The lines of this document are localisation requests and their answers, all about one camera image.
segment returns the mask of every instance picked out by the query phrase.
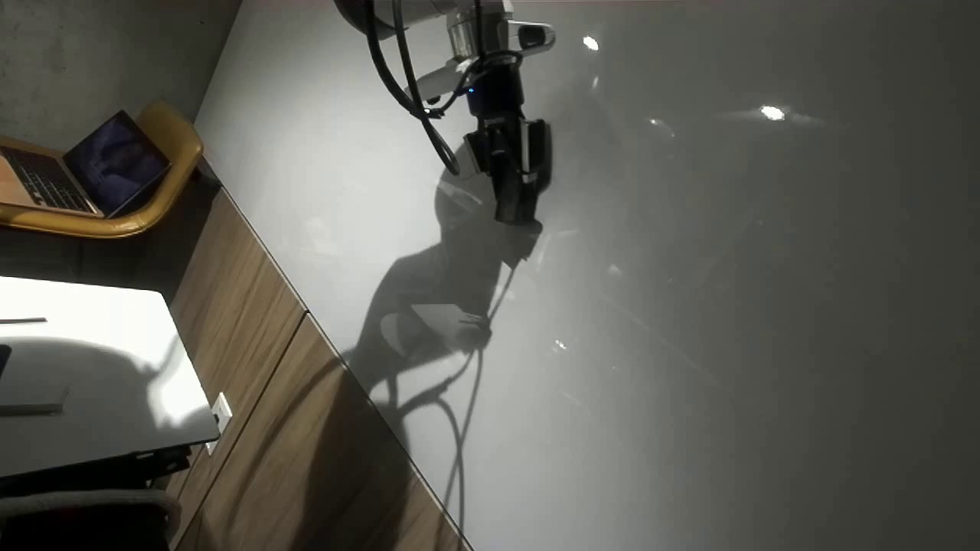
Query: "wooden wall panel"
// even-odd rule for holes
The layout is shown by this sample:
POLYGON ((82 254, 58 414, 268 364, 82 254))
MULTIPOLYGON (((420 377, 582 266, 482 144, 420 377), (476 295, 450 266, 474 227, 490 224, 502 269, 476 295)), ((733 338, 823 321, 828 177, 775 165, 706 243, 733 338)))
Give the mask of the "wooden wall panel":
POLYGON ((313 321, 303 321, 180 551, 437 551, 454 527, 313 321))
POLYGON ((247 224, 225 196, 216 196, 173 297, 173 321, 209 399, 223 392, 235 418, 215 455, 194 453, 188 473, 171 477, 167 494, 180 499, 182 522, 209 496, 300 318, 303 305, 247 224))
POLYGON ((180 551, 442 551, 442 516, 366 392, 303 316, 235 207, 216 196, 173 297, 206 392, 235 421, 167 485, 180 551))

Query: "white desk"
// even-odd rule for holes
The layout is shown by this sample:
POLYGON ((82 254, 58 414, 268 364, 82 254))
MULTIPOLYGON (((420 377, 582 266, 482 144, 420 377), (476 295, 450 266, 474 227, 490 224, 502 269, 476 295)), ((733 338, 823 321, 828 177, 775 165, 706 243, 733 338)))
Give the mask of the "white desk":
POLYGON ((0 346, 0 481, 216 439, 155 292, 0 275, 0 346))

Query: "white wall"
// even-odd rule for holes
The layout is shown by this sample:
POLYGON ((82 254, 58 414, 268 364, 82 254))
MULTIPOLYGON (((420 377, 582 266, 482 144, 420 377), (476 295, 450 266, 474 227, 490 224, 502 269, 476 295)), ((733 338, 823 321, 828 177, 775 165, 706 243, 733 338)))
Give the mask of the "white wall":
MULTIPOLYGON (((466 508, 446 414, 392 421, 474 547, 980 546, 971 11, 518 3, 559 33, 524 67, 556 165, 493 318, 466 508)), ((442 25, 414 48, 434 67, 442 25)), ((442 177, 361 33, 326 0, 243 0, 200 127, 356 350, 384 269, 437 243, 442 177)), ((401 374, 401 400, 460 364, 401 374)), ((474 374, 446 392, 460 421, 474 374)))
POLYGON ((166 97, 193 118, 239 0, 0 3, 0 136, 69 151, 166 97))

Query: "black cable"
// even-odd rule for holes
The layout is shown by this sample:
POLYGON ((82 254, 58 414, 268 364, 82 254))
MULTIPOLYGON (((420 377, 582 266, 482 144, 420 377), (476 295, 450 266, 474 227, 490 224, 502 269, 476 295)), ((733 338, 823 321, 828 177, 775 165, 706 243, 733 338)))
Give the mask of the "black cable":
POLYGON ((482 70, 482 67, 487 67, 490 62, 497 62, 497 58, 512 58, 515 65, 524 62, 519 53, 493 53, 493 54, 487 54, 482 62, 469 65, 469 67, 463 70, 463 77, 456 80, 456 89, 450 92, 450 97, 446 97, 443 104, 432 108, 427 118, 432 118, 432 121, 443 118, 466 89, 471 89, 474 82, 479 82, 482 75, 476 75, 476 70, 482 70))
POLYGON ((411 97, 406 97, 406 94, 401 92, 401 85, 395 82, 384 54, 378 53, 374 0, 366 0, 366 28, 365 28, 365 38, 366 38, 366 53, 370 53, 370 62, 374 62, 374 70, 377 70, 378 82, 388 89, 388 94, 392 94, 411 118, 420 121, 421 113, 414 111, 411 97))
POLYGON ((425 139, 434 147, 437 161, 446 165, 450 174, 460 174, 460 164, 456 164, 450 144, 434 131, 434 127, 432 127, 432 121, 427 121, 427 113, 421 108, 417 70, 414 70, 411 53, 406 53, 401 0, 392 0, 392 11, 395 11, 392 15, 395 15, 395 41, 399 41, 399 54, 401 54, 401 70, 404 70, 404 80, 406 80, 414 113, 420 113, 417 121, 421 123, 425 139))
POLYGON ((482 47, 482 0, 471 0, 471 15, 476 20, 476 65, 487 58, 482 47))

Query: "chair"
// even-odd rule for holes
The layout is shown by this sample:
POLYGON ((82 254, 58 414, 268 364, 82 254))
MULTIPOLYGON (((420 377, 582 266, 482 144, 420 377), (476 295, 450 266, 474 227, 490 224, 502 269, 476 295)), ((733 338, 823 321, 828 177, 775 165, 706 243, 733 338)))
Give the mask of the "chair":
MULTIPOLYGON (((138 211, 129 211, 121 219, 73 219, 73 216, 0 207, 0 227, 68 236, 68 240, 132 240, 152 229, 171 211, 171 207, 188 183, 194 165, 201 164, 201 139, 173 108, 161 100, 145 104, 133 118, 133 123, 167 161, 167 174, 160 181, 155 193, 138 211)), ((13 147, 36 151, 36 154, 52 154, 44 147, 8 142, 8 139, 0 139, 0 142, 13 147)))

